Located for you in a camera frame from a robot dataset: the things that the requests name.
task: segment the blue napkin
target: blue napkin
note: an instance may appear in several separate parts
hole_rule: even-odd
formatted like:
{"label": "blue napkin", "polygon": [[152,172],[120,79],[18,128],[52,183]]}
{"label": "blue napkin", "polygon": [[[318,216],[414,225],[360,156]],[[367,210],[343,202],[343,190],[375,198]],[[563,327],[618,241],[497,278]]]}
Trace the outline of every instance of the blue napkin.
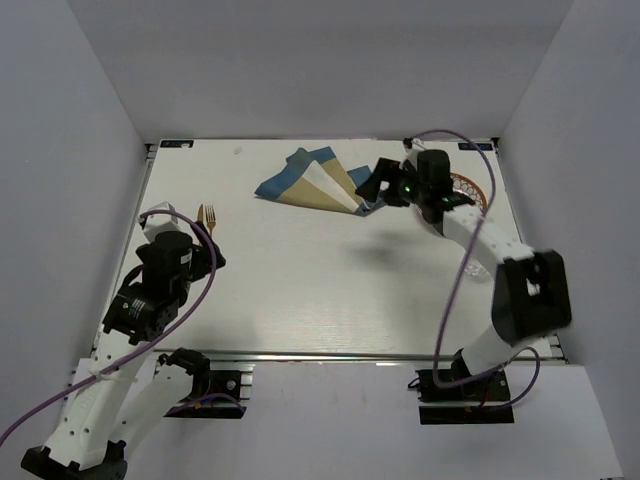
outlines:
{"label": "blue napkin", "polygon": [[281,203],[366,216],[384,206],[355,193],[371,175],[368,166],[345,171],[330,147],[308,152],[299,148],[284,169],[260,184],[256,195]]}

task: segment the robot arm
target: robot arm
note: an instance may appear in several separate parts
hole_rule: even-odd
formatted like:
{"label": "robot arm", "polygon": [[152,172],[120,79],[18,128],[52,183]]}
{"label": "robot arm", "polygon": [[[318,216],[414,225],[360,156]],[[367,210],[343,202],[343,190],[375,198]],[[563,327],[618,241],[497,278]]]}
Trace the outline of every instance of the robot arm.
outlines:
{"label": "robot arm", "polygon": [[[402,164],[381,158],[356,193],[373,201],[382,182],[389,183],[382,192],[388,205],[416,205],[435,232],[467,248],[482,213],[473,200],[453,190],[446,152],[410,149]],[[485,220],[473,254],[495,280],[492,325],[459,352],[452,380],[503,365],[534,340],[571,322],[564,263],[555,251],[535,252]]]}
{"label": "robot arm", "polygon": [[[156,208],[173,210],[167,203]],[[131,454],[172,406],[207,391],[209,360],[191,350],[179,349],[163,358],[154,380],[120,414],[151,351],[113,373],[99,373],[157,339],[187,301],[190,284],[211,272],[210,252],[194,245],[174,217],[150,216],[143,231],[149,244],[136,250],[142,265],[126,276],[102,322],[90,366],[98,381],[78,391],[55,432],[42,447],[29,449],[23,458],[22,467],[40,478],[124,478],[125,455]],[[226,262],[215,243],[214,248],[217,267],[221,268]],[[140,273],[142,281],[134,282]]]}

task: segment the white panel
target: white panel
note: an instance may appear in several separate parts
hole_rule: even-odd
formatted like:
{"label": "white panel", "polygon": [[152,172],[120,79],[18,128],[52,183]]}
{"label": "white panel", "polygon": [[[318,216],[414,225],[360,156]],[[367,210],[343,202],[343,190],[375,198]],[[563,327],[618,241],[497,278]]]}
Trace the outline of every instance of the white panel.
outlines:
{"label": "white panel", "polygon": [[168,137],[500,135],[571,0],[69,0]]}
{"label": "white panel", "polygon": [[525,238],[564,255],[561,335],[598,395],[625,477],[640,478],[640,4],[575,2],[505,133]]}
{"label": "white panel", "polygon": [[[401,142],[372,140],[196,140],[193,148],[161,148],[142,209],[167,200],[195,217],[213,203],[214,238],[228,265],[217,273],[200,309],[162,343],[252,352],[431,354],[446,297],[464,250],[425,228],[409,208],[383,208],[360,218],[256,198],[257,186],[285,165],[298,147],[330,145],[347,168],[402,160]],[[488,195],[489,177],[475,152],[455,142],[445,149],[452,170]],[[517,237],[497,161],[498,193],[490,216]],[[146,243],[136,228],[120,281],[139,263]],[[190,302],[200,293],[195,284]],[[467,277],[445,336],[453,354],[490,324],[493,282]],[[546,340],[537,343],[549,355]]]}
{"label": "white panel", "polygon": [[[532,367],[509,367],[512,392]],[[515,424],[419,424],[410,366],[258,365],[242,420],[164,419],[135,479],[598,480],[621,474],[581,367],[545,367]]]}
{"label": "white panel", "polygon": [[[87,354],[126,239],[144,146],[61,1],[0,7],[0,378],[4,430]],[[53,406],[0,450],[2,478],[41,445]]]}

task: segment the white wall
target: white wall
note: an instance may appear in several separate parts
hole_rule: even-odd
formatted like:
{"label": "white wall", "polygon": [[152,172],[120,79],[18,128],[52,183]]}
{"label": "white wall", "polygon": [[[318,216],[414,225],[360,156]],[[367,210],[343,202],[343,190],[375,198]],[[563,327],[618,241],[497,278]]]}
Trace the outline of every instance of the white wall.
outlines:
{"label": "white wall", "polygon": [[[100,321],[144,145],[63,1],[0,7],[0,430],[69,380]],[[0,477],[59,406],[0,450]]]}
{"label": "white wall", "polygon": [[69,0],[161,137],[500,135],[572,0]]}
{"label": "white wall", "polygon": [[566,261],[573,325],[625,478],[640,479],[640,3],[576,1],[504,134],[527,240]]}

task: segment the purple cable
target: purple cable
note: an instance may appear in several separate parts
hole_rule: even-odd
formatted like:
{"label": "purple cable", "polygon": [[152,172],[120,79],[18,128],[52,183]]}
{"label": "purple cable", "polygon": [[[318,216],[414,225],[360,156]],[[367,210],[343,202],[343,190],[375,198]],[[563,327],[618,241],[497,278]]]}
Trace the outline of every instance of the purple cable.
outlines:
{"label": "purple cable", "polygon": [[[472,375],[472,376],[464,378],[462,380],[455,380],[453,382],[443,382],[442,380],[440,380],[440,377],[438,376],[438,365],[440,363],[440,351],[442,350],[442,343],[444,341],[444,332],[445,332],[445,330],[447,328],[447,323],[449,322],[449,317],[451,316],[451,311],[453,310],[453,304],[455,303],[455,299],[458,296],[458,290],[460,290],[460,285],[462,284],[462,276],[464,275],[464,269],[467,267],[467,264],[469,263],[469,260],[471,259],[471,253],[473,252],[473,247],[475,247],[475,245],[476,245],[476,243],[478,241],[478,236],[480,235],[480,229],[482,228],[482,225],[484,224],[484,221],[486,220],[487,215],[489,214],[489,210],[493,206],[493,202],[494,202],[494,200],[496,198],[496,177],[495,177],[495,174],[493,173],[493,169],[491,168],[491,163],[489,162],[489,159],[487,158],[487,155],[482,151],[482,149],[478,146],[477,143],[475,143],[469,137],[466,137],[465,135],[462,135],[461,133],[454,132],[453,130],[436,128],[436,129],[426,130],[424,132],[421,132],[421,133],[417,134],[416,136],[414,136],[413,138],[416,138],[416,139],[417,138],[421,138],[421,137],[424,137],[425,135],[430,135],[432,133],[446,133],[447,135],[453,135],[454,137],[458,137],[459,139],[464,140],[469,145],[471,145],[480,154],[480,156],[482,157],[482,160],[484,161],[484,164],[487,167],[487,171],[489,172],[489,178],[491,180],[491,194],[489,195],[489,201],[487,202],[487,208],[485,209],[484,212],[481,213],[480,217],[478,218],[478,223],[476,224],[476,227],[473,230],[473,233],[471,234],[471,239],[469,240],[469,244],[467,245],[467,249],[466,249],[466,251],[464,253],[464,256],[462,257],[462,261],[460,262],[460,266],[458,267],[458,271],[456,273],[455,280],[453,281],[453,287],[451,288],[451,292],[449,293],[449,298],[447,298],[447,303],[445,305],[444,313],[442,315],[442,320],[440,321],[440,328],[438,329],[438,337],[436,339],[436,348],[435,348],[435,351],[433,353],[433,370],[432,370],[433,383],[438,388],[446,389],[446,388],[461,387],[462,385],[466,385],[468,383],[472,383],[472,382],[475,382],[477,380],[482,380],[484,378],[487,378],[487,377],[493,375],[495,372],[497,372],[499,370],[502,370],[506,365],[511,363],[511,361],[513,361],[515,356],[512,359],[510,359],[508,362],[506,362],[506,363],[504,363],[502,365],[498,365],[498,366],[493,367],[493,368],[491,368],[489,370],[486,370],[484,372],[478,373],[477,375]],[[527,347],[524,350],[531,350],[531,351],[534,352],[534,356],[536,358],[536,373],[534,374],[532,382],[525,389],[524,394],[521,394],[516,399],[511,400],[510,402],[507,402],[507,404],[505,404],[503,406],[500,406],[500,408],[505,408],[506,406],[511,406],[514,403],[516,403],[517,401],[521,400],[533,388],[533,384],[535,383],[535,381],[538,378],[538,373],[540,371],[540,356],[538,355],[538,352],[533,347]]]}
{"label": "purple cable", "polygon": [[486,408],[489,410],[502,410],[503,408],[512,407],[513,405],[518,403],[520,400],[522,400],[524,397],[526,397],[529,394],[533,386],[536,384],[536,381],[538,380],[538,375],[540,375],[541,365],[540,365],[540,355],[538,354],[538,351],[535,348],[527,347],[527,348],[524,348],[522,351],[524,352],[525,350],[529,350],[533,352],[533,356],[536,358],[536,369],[533,371],[533,377],[531,377],[531,381],[529,382],[529,385],[527,385],[527,388],[525,388],[522,391],[522,393],[518,395],[516,398],[514,398],[513,400],[509,400],[508,402],[505,402],[502,405],[482,407],[483,409]]}
{"label": "purple cable", "polygon": [[[116,369],[118,369],[118,368],[122,367],[123,365],[129,363],[131,360],[139,357],[140,355],[143,355],[143,354],[147,353],[149,350],[153,349],[153,347],[155,347],[158,343],[160,343],[162,340],[164,340],[169,335],[171,335],[174,331],[176,331],[176,329],[179,328],[180,325],[182,325],[193,314],[193,312],[195,312],[195,310],[200,306],[200,304],[204,300],[204,297],[209,293],[209,290],[211,289],[211,285],[213,284],[213,279],[214,279],[215,274],[216,274],[216,252],[215,252],[215,249],[213,248],[213,242],[211,241],[211,238],[209,237],[209,234],[207,232],[205,232],[203,229],[201,229],[190,218],[186,217],[185,215],[182,215],[181,213],[175,212],[175,211],[170,211],[170,210],[149,210],[147,212],[141,213],[140,214],[140,218],[144,219],[144,218],[147,218],[150,215],[171,215],[173,217],[177,217],[180,220],[185,221],[186,223],[188,223],[191,226],[191,228],[195,228],[196,230],[198,230],[202,234],[200,236],[205,240],[205,243],[207,244],[207,247],[209,248],[209,251],[211,252],[211,259],[212,259],[212,262],[211,262],[211,274],[209,275],[209,278],[207,279],[207,283],[205,284],[204,289],[202,290],[202,293],[200,294],[200,296],[193,302],[193,305],[191,305],[191,307],[184,313],[184,315],[182,315],[182,317],[178,321],[176,321],[170,328],[165,330],[164,333],[162,333],[162,335],[160,335],[155,340],[153,340],[153,341],[149,342],[147,345],[145,345],[143,347],[140,347],[139,349],[133,351],[129,355],[125,355],[124,357],[119,358],[118,360],[113,362],[108,367],[105,367],[104,369],[100,370],[100,375],[108,375],[110,373],[113,373]],[[7,438],[9,438],[9,436],[20,425],[22,425],[24,422],[29,420],[31,417],[33,417],[34,415],[40,413],[42,410],[44,410],[45,408],[47,408],[50,405],[54,404],[58,400],[61,400],[64,397],[69,396],[71,393],[73,393],[73,392],[75,392],[77,390],[80,390],[81,388],[84,388],[84,387],[87,387],[89,385],[92,385],[92,384],[96,383],[97,380],[98,380],[98,378],[96,376],[91,375],[90,377],[87,377],[84,380],[82,380],[82,381],[70,386],[69,388],[63,390],[62,392],[58,393],[57,395],[54,395],[53,397],[49,398],[48,400],[45,400],[44,402],[42,402],[37,407],[34,407],[31,410],[29,410],[27,413],[25,413],[23,416],[21,416],[18,420],[16,420],[14,423],[9,425],[9,427],[5,430],[5,432],[2,434],[2,436],[0,436],[0,448],[2,448],[4,443],[7,441]]]}
{"label": "purple cable", "polygon": [[192,407],[196,403],[203,403],[203,402],[208,403],[208,402],[217,400],[219,398],[222,398],[224,400],[227,400],[228,402],[233,403],[238,409],[242,410],[243,412],[246,410],[246,407],[242,405],[239,401],[237,401],[235,398],[233,398],[231,395],[227,395],[226,393],[210,393],[209,395],[204,395],[200,398],[196,398],[195,400],[190,400],[186,403],[183,403],[182,405],[179,405],[177,407],[173,407],[171,410],[167,412],[167,415],[173,415],[174,413],[178,413],[182,410],[186,410],[187,408]]}

